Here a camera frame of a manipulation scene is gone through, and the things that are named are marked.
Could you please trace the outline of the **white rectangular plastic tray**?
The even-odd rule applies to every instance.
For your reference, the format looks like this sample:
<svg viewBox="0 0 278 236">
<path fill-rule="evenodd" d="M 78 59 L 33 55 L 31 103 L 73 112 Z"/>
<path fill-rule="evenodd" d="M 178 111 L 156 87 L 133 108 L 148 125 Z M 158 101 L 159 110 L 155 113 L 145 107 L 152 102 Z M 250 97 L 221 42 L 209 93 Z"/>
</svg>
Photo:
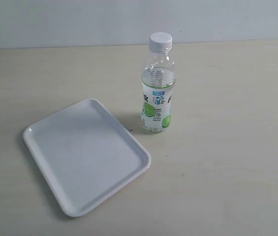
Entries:
<svg viewBox="0 0 278 236">
<path fill-rule="evenodd" d="M 148 170 L 151 156 L 96 99 L 32 125 L 23 139 L 69 217 L 83 216 Z"/>
</svg>

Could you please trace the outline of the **white bottle cap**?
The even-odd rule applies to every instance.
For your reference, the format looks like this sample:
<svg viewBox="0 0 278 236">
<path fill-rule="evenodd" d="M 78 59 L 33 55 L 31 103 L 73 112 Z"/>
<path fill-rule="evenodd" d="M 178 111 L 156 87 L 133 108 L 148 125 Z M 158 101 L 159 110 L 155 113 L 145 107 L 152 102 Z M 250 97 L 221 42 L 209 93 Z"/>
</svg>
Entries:
<svg viewBox="0 0 278 236">
<path fill-rule="evenodd" d="M 172 36 L 166 32 L 150 35 L 149 50 L 153 53 L 167 53 L 172 49 Z"/>
</svg>

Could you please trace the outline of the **clear plastic drink bottle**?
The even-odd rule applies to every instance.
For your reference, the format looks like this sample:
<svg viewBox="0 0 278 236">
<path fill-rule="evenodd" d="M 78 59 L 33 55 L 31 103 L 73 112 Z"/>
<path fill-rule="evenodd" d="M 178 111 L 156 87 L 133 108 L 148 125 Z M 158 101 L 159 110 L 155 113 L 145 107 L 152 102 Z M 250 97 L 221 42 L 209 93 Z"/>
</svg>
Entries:
<svg viewBox="0 0 278 236">
<path fill-rule="evenodd" d="M 160 133 L 171 123 L 171 98 L 176 81 L 171 48 L 150 52 L 141 73 L 143 106 L 141 122 L 149 132 Z"/>
</svg>

